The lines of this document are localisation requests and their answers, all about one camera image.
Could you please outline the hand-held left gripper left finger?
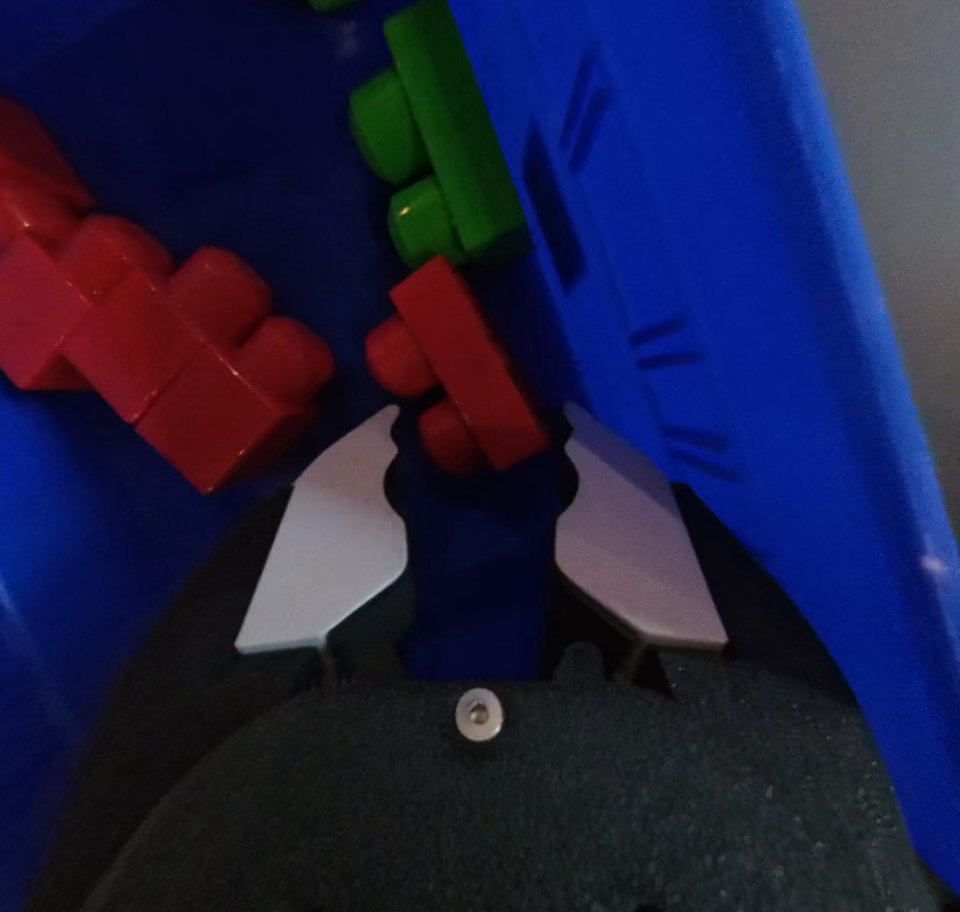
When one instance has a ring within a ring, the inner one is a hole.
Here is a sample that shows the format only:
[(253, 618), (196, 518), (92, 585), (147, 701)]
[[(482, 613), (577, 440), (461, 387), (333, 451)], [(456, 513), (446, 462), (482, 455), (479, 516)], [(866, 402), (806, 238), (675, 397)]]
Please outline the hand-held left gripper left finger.
[(294, 482), (234, 641), (241, 655), (323, 650), (402, 577), (409, 546), (386, 478), (398, 456), (390, 404), (318, 455)]

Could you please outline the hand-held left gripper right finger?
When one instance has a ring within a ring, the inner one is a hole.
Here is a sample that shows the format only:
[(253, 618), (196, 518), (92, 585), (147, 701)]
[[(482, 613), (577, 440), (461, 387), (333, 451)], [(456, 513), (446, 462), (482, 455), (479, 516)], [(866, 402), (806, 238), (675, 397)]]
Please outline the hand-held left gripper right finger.
[(726, 646), (667, 478), (579, 404), (567, 402), (563, 412), (564, 452), (578, 484), (556, 526), (560, 573), (642, 642)]

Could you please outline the red two-stud mega block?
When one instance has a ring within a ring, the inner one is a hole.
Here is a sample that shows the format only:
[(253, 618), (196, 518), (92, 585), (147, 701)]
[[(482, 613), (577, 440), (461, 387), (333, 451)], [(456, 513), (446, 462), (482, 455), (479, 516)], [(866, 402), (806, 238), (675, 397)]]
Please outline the red two-stud mega block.
[(234, 253), (125, 274), (64, 343), (67, 361), (200, 493), (266, 472), (316, 419), (329, 345), (273, 310)]
[(439, 390), (416, 420), (434, 466), (463, 476), (506, 472), (546, 451), (550, 439), (467, 280), (431, 258), (390, 290), (394, 312), (365, 339), (377, 383), (402, 399)]

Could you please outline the blue plastic bin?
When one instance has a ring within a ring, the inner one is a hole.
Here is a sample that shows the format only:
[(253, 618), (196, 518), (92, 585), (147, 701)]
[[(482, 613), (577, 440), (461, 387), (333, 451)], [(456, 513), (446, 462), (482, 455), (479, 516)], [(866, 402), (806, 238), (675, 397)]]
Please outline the blue plastic bin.
[[(418, 268), (350, 96), (416, 1), (1, 0), (83, 218), (234, 253), (335, 364), (210, 494), (2, 373), (2, 910), (936, 910), (958, 553), (794, 1), (448, 0), (532, 243), (450, 263), (550, 439), (463, 476), (365, 354)], [(561, 574), (567, 402), (667, 478), (726, 646)], [(295, 481), (390, 404), (405, 572), (239, 654)]]

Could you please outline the red plastic mega block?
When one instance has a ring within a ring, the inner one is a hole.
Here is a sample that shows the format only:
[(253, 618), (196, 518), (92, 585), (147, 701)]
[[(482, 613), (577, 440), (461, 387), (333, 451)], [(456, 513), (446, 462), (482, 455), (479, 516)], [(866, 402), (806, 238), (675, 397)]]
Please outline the red plastic mega block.
[(89, 215), (50, 241), (19, 234), (1, 260), (3, 375), (25, 391), (90, 391), (66, 341), (138, 269), (171, 273), (174, 258), (121, 217)]

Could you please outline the red single-stud mega block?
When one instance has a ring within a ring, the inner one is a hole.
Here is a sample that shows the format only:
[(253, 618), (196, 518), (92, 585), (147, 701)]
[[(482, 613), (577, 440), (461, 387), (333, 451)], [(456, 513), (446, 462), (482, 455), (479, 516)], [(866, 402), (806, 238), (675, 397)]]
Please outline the red single-stud mega block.
[(1, 247), (28, 235), (62, 241), (96, 205), (40, 120), (1, 97)]

